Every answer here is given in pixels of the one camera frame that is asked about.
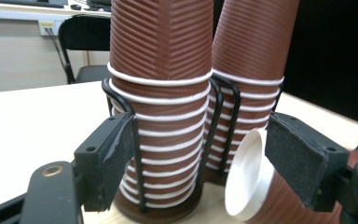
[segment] white tabletop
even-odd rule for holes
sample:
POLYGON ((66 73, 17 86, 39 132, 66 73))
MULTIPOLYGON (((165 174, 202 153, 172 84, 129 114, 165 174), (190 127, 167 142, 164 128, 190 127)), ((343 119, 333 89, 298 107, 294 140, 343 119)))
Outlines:
MULTIPOLYGON (((309 124, 347 149, 358 144, 358 122, 283 94, 278 112, 309 124)), ((0 203, 26 192, 38 167, 72 161, 76 148, 109 117, 100 82, 0 92, 0 203)), ((206 184, 185 223, 237 223, 226 214, 224 188, 206 184)), ((128 223, 115 207, 85 214, 86 223, 128 223)))

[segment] table surface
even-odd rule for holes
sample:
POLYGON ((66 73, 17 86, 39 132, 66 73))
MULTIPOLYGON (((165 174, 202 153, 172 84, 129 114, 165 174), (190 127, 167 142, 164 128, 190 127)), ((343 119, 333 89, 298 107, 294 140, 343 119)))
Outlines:
MULTIPOLYGON (((347 149, 358 144, 358 122, 282 94, 277 112, 308 123, 347 149)), ((101 82, 0 92, 0 203, 26 192, 38 167, 72 161, 76 148, 109 117, 101 82)), ((224 206, 224 188, 205 184, 200 204, 181 223, 240 223, 224 206)), ((133 223, 113 206, 84 213, 86 223, 133 223)))

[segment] power outlet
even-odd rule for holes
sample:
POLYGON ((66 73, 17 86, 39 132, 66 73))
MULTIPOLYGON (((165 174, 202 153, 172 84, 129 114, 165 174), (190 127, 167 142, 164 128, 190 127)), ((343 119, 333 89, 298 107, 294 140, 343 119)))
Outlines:
POLYGON ((39 21, 39 31, 41 35, 48 35, 49 29, 53 35, 58 35, 62 21, 39 21))

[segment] black chair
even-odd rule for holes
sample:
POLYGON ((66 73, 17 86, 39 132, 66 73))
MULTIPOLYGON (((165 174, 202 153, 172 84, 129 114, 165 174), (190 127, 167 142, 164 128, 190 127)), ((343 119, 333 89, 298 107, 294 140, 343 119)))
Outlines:
POLYGON ((109 51, 110 17, 83 14, 70 17, 62 23, 59 39, 68 84, 100 81, 111 76, 106 64, 104 64, 81 67, 75 77, 67 51, 109 51))

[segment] stack of cups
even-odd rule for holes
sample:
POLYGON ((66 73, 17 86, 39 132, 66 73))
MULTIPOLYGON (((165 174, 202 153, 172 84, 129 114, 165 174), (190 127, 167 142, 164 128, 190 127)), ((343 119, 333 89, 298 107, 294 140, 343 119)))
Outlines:
MULTIPOLYGON (((138 119, 147 210, 139 209, 134 161, 115 204, 135 221, 174 222, 200 199, 196 179, 211 89, 212 23, 210 0, 113 1, 110 88, 130 102, 138 119)), ((112 103, 114 114, 123 112, 112 103)))
MULTIPOLYGON (((213 72, 237 86, 241 92, 241 106, 232 141, 227 142, 234 100, 233 91, 222 85, 222 115, 207 162, 210 174, 217 170, 227 174, 243 137, 253 128, 267 127, 269 114, 281 91, 297 7, 298 0, 225 1, 213 40, 213 72), (222 164, 226 145, 229 145, 227 162, 222 164)), ((211 91, 204 139, 213 109, 211 91)))

